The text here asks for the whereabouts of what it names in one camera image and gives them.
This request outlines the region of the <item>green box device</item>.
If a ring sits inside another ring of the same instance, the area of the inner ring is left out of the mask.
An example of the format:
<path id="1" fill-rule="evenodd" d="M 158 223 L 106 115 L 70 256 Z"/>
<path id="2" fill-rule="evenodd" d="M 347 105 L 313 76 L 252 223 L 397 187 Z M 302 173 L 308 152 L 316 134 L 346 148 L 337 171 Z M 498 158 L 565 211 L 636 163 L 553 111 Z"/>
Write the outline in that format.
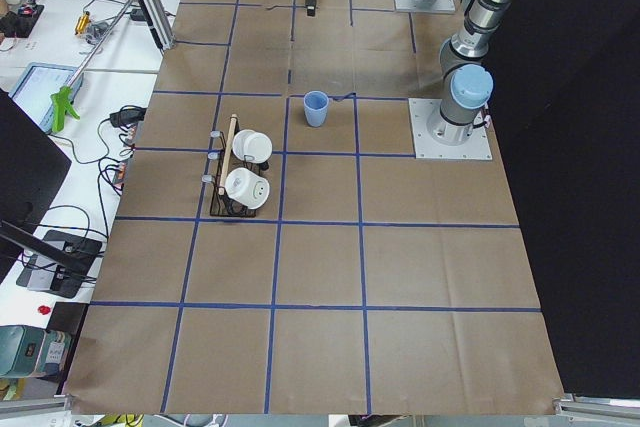
<path id="1" fill-rule="evenodd" d="M 71 335 L 27 325 L 1 327 L 1 377 L 56 375 L 64 369 Z"/>

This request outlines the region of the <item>brown paper table mat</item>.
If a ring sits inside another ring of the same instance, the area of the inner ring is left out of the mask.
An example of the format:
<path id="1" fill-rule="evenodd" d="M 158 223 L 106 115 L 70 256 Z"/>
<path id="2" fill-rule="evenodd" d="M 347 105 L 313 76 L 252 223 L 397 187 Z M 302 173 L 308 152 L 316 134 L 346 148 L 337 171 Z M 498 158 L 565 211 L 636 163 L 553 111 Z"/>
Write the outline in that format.
<path id="1" fill-rule="evenodd" d="M 562 386 L 506 176 L 418 160 L 463 20 L 393 0 L 181 0 L 66 384 L 83 413 L 548 413 Z M 307 124 L 303 97 L 329 97 Z M 214 130 L 272 141 L 212 217 Z"/>

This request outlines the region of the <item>white smiley mug front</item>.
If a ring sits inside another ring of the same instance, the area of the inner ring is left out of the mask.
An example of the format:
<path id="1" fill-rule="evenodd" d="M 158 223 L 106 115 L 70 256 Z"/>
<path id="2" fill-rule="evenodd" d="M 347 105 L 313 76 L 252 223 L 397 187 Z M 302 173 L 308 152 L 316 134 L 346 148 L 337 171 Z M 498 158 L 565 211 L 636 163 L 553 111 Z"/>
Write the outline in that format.
<path id="1" fill-rule="evenodd" d="M 251 170 L 239 167 L 227 175 L 225 190 L 229 198 L 249 209 L 258 209 L 269 197 L 270 183 Z"/>

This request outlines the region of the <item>black power adapter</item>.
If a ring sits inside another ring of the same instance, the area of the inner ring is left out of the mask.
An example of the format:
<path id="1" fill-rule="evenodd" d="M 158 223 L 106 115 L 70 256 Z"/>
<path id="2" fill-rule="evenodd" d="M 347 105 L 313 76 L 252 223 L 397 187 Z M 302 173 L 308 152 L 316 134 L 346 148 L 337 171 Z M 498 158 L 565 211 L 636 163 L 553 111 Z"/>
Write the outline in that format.
<path id="1" fill-rule="evenodd" d="M 109 115 L 109 122 L 113 127 L 125 127 L 144 120 L 147 109 L 139 106 L 123 106 L 120 110 Z"/>

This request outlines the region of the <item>white smiley mug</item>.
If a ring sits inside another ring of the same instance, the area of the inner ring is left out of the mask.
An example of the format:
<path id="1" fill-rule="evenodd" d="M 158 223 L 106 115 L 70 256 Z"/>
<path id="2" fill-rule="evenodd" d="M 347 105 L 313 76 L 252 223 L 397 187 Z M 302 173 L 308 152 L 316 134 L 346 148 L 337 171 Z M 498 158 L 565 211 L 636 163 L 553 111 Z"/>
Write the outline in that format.
<path id="1" fill-rule="evenodd" d="M 234 136 L 232 151 L 242 161 L 260 164 L 270 158 L 273 146 L 266 134 L 252 129 L 243 129 Z"/>
<path id="2" fill-rule="evenodd" d="M 249 209 L 258 209 L 269 197 L 270 183 L 251 170 L 239 167 L 227 175 L 225 190 L 229 198 Z"/>

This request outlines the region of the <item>light blue plastic cup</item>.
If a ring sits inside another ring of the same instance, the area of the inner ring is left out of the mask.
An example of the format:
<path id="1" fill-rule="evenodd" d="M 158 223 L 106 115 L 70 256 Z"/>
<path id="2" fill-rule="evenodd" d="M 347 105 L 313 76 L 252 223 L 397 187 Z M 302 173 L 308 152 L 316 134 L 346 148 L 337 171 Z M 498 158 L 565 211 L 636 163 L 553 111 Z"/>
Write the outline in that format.
<path id="1" fill-rule="evenodd" d="M 307 124 L 317 128 L 324 124 L 329 107 L 329 97 L 322 91 L 310 91 L 303 97 L 304 114 Z"/>

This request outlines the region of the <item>blue framed tablet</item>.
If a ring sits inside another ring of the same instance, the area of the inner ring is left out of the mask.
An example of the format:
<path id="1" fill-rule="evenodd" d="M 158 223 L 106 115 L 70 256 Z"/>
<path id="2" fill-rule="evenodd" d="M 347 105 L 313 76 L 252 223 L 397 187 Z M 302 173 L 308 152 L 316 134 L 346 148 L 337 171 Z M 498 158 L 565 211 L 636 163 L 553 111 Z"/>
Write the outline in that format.
<path id="1" fill-rule="evenodd" d="M 10 97 L 27 116 L 47 133 L 64 128 L 67 116 L 79 119 L 73 102 L 83 75 L 72 66 L 30 63 L 10 91 Z"/>

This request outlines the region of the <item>green handled reacher grabber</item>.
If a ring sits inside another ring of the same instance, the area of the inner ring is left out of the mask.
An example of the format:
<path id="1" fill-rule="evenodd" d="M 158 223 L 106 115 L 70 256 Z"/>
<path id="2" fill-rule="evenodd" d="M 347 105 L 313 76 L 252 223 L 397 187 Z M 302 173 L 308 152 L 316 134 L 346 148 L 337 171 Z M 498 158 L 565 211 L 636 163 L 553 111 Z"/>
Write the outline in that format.
<path id="1" fill-rule="evenodd" d="M 84 35 L 86 38 L 92 40 L 91 50 L 85 55 L 84 60 L 75 69 L 71 77 L 63 83 L 63 85 L 57 92 L 50 95 L 53 108 L 52 125 L 50 128 L 51 133 L 58 133 L 63 130 L 65 125 L 65 118 L 67 115 L 70 115 L 74 119 L 80 118 L 79 114 L 74 110 L 74 107 L 72 106 L 71 93 L 73 90 L 73 86 L 80 79 L 80 77 L 84 73 L 84 70 L 89 65 L 93 57 L 100 51 L 103 43 L 111 34 L 120 19 L 127 13 L 128 9 L 134 3 L 135 0 L 126 0 L 124 6 L 109 23 L 103 21 L 93 22 L 87 25 L 84 31 Z"/>

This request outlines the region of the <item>black monitor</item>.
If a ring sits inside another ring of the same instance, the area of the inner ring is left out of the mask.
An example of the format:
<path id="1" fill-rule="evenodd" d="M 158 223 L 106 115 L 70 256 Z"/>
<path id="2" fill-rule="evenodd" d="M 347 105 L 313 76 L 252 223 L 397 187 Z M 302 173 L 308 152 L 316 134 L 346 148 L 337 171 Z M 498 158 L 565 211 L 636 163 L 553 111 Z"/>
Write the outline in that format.
<path id="1" fill-rule="evenodd" d="M 71 160 L 1 93 L 1 218 L 32 234 L 57 196 Z"/>

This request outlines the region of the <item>white smiley mug rear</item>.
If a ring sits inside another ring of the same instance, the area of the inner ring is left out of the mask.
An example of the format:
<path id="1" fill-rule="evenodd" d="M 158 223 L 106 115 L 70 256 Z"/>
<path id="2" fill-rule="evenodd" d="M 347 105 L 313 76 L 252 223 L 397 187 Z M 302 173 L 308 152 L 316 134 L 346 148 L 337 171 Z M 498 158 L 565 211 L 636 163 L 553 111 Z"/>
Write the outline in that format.
<path id="1" fill-rule="evenodd" d="M 252 129 L 243 129 L 234 136 L 232 151 L 242 161 L 260 164 L 270 158 L 273 146 L 266 134 Z"/>

